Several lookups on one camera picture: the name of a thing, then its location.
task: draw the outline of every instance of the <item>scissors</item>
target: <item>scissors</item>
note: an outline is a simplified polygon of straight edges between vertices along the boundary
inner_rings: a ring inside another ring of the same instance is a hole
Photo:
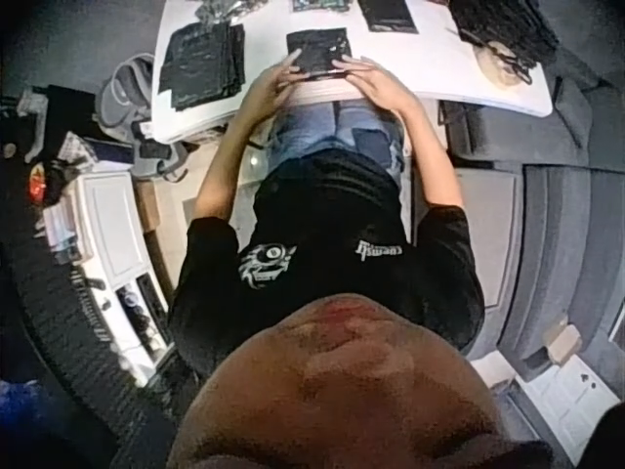
[[[471,31],[468,31],[467,29],[460,29],[459,32],[452,31],[451,29],[449,29],[449,31],[453,32],[454,34],[458,36],[460,36],[460,33],[464,34],[469,39],[471,39],[471,41],[473,41],[475,44],[488,49],[492,53],[493,56],[495,56],[503,64],[508,66],[510,70],[513,72],[513,74],[516,75],[518,78],[520,78],[521,81],[527,83],[528,85],[531,85],[533,83],[533,80],[531,76],[529,75],[529,67],[524,65],[519,60],[519,58],[510,57],[506,54],[502,54],[501,52],[499,52],[499,50],[496,47],[491,46],[486,41],[477,37],[476,35],[474,35]]]

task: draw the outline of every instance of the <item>white door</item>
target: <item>white door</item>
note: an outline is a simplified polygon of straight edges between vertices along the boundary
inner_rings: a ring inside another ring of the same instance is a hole
[[[602,379],[576,355],[533,381],[517,378],[574,464],[601,417],[619,403]]]

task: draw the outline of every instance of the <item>jeans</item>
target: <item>jeans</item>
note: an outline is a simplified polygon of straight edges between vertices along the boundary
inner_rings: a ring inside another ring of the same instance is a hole
[[[367,100],[295,106],[277,115],[267,147],[269,170],[323,149],[343,149],[384,168],[400,186],[403,131],[396,118]]]

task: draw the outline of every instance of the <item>black t-shirt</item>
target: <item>black t-shirt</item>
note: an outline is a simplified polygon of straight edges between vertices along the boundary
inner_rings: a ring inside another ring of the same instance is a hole
[[[484,303],[467,218],[431,208],[407,242],[399,190],[376,163],[325,150],[287,160],[261,184],[242,251],[218,218],[194,220],[170,312],[181,355],[208,374],[248,337],[317,298],[359,293],[462,350]]]

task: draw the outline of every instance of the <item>graphic print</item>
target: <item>graphic print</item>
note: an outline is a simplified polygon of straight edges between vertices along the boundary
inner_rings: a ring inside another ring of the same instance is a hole
[[[258,290],[286,272],[297,246],[282,244],[259,244],[241,259],[238,273],[250,288]]]
[[[360,254],[360,261],[362,262],[367,257],[399,256],[401,252],[401,246],[380,246],[362,240],[358,243],[358,247],[355,250],[356,254]]]

